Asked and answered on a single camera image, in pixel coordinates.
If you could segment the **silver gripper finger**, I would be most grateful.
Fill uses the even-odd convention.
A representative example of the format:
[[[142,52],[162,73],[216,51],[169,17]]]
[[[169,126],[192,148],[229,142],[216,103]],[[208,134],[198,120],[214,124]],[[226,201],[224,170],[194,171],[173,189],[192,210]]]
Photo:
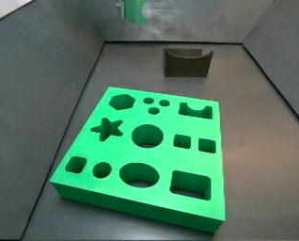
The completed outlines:
[[[122,0],[116,0],[117,15],[124,18],[124,3]]]

